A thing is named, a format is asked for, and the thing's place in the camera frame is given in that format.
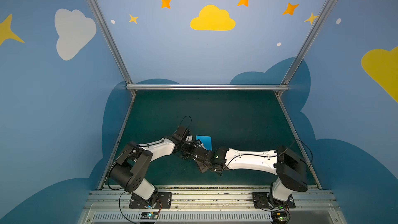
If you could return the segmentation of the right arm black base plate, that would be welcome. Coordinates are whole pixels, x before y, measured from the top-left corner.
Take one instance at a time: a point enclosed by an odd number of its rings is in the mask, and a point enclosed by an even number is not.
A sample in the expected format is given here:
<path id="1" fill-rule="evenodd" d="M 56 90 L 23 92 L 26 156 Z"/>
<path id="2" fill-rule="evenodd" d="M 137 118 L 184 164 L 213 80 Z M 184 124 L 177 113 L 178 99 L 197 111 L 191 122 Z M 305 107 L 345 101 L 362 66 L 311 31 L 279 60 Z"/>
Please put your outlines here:
<path id="1" fill-rule="evenodd" d="M 268 196 L 269 192 L 254 192 L 252 199 L 255 208 L 269 209 L 271 211 L 282 210 L 283 208 L 296 208 L 293 196 L 290 195 L 287 201 L 276 200 Z"/>

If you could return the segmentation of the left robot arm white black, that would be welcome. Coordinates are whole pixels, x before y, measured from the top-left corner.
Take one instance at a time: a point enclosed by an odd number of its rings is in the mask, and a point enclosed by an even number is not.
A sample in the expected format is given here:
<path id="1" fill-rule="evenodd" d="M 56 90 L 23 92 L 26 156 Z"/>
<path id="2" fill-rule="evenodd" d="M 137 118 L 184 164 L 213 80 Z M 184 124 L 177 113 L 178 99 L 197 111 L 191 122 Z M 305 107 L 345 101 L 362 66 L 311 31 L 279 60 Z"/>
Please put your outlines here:
<path id="1" fill-rule="evenodd" d="M 204 145 L 200 140 L 194 140 L 190 130 L 183 126 L 179 126 L 172 136 L 159 141 L 147 144 L 129 142 L 110 167 L 107 178 L 152 207 L 158 200 L 158 189 L 145 179 L 151 162 L 176 153 L 184 159 L 196 158 L 193 151 L 197 147 L 203 148 Z"/>

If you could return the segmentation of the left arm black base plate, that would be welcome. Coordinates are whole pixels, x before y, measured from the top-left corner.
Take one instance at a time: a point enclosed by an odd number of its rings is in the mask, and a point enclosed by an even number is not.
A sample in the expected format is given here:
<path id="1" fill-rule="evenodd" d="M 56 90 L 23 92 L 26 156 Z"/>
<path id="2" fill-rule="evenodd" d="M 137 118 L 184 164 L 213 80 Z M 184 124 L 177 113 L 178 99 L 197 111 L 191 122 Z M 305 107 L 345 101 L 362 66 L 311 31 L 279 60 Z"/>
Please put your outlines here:
<path id="1" fill-rule="evenodd" d="M 155 192 L 148 200 L 137 194 L 132 194 L 129 208 L 131 209 L 159 209 L 171 208 L 172 193 L 171 192 Z"/>

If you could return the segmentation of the blue square paper sheet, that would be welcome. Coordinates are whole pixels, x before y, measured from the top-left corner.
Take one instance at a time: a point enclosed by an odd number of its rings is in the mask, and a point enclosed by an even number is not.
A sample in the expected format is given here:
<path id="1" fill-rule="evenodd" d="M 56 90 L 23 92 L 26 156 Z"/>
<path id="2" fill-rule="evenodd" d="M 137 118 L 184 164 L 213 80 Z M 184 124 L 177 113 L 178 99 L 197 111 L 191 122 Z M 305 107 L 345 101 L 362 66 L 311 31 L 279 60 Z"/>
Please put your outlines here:
<path id="1" fill-rule="evenodd" d="M 206 150 L 212 150 L 212 139 L 210 136 L 197 135 L 196 139 L 200 142 L 203 148 Z"/>

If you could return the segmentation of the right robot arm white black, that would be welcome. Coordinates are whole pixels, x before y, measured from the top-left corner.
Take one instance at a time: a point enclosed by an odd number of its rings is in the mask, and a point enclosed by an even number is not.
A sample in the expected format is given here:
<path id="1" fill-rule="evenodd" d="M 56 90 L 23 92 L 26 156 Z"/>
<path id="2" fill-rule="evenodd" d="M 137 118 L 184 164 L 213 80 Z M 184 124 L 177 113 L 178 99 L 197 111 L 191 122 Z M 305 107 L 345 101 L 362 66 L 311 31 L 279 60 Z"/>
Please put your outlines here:
<path id="1" fill-rule="evenodd" d="M 303 158 L 286 146 L 269 151 L 241 151 L 232 148 L 215 152 L 199 146 L 190 156 L 203 172 L 221 174 L 230 170 L 254 170 L 277 175 L 266 195 L 269 208 L 284 206 L 294 192 L 308 191 L 307 164 Z"/>

